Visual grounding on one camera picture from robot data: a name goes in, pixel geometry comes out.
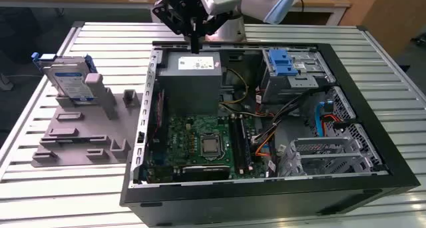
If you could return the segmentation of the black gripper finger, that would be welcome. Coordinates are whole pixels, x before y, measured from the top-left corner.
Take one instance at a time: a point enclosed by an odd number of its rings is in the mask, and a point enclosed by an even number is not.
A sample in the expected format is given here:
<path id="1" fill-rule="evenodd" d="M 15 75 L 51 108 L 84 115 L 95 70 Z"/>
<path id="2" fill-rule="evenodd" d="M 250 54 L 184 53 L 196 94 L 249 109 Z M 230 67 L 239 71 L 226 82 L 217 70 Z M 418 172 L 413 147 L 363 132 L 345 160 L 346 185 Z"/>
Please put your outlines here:
<path id="1" fill-rule="evenodd" d="M 233 12 L 221 13 L 209 20 L 205 20 L 203 17 L 196 17 L 196 54 L 199 54 L 203 47 L 205 36 L 213 35 L 231 17 Z"/>
<path id="2" fill-rule="evenodd" d="M 196 54 L 196 31 L 194 29 L 194 20 L 188 14 L 187 7 L 180 3 L 176 8 L 167 0 L 158 0 L 152 8 L 154 15 L 164 23 L 176 35 L 183 35 L 186 41 L 191 44 L 191 53 Z"/>

